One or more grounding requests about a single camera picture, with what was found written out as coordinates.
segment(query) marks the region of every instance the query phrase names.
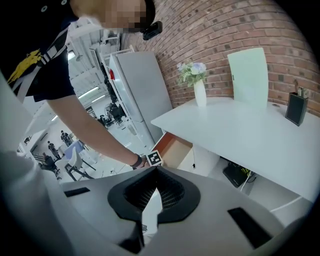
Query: white vase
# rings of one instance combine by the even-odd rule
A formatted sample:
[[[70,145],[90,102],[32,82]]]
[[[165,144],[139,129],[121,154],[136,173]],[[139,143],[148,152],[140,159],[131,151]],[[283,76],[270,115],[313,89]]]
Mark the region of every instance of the white vase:
[[[206,88],[202,80],[194,84],[194,95],[198,107],[205,107],[207,105]]]

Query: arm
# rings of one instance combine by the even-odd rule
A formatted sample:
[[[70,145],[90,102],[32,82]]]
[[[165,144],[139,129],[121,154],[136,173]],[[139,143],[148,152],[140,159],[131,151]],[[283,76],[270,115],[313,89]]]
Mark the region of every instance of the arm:
[[[62,122],[76,137],[97,152],[128,165],[137,155],[119,143],[98,121],[91,117],[75,95],[47,101]]]

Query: black pen holder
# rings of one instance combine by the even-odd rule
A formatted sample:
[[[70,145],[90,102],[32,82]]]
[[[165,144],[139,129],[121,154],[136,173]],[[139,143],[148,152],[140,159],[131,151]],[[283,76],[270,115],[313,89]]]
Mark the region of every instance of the black pen holder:
[[[308,98],[299,96],[296,92],[289,93],[288,108],[285,118],[300,126],[307,111]]]

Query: red brick wall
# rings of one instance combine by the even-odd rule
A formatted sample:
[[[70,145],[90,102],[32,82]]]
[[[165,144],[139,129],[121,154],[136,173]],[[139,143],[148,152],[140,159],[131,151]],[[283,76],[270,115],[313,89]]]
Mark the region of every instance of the red brick wall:
[[[149,41],[129,35],[124,47],[153,51],[173,107],[195,97],[193,87],[177,84],[177,63],[207,67],[209,97],[232,97],[227,55],[263,47],[268,64],[268,100],[286,104],[294,83],[309,91],[308,111],[320,116],[319,67],[304,36],[272,0],[155,0],[163,32]]]

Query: white table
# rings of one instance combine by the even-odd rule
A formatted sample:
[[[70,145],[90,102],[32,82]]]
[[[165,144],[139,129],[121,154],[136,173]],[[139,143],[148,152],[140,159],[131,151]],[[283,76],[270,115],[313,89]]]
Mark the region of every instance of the white table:
[[[191,100],[151,121],[155,126],[314,202],[320,188],[320,118],[296,126],[287,107],[253,108],[232,98]]]

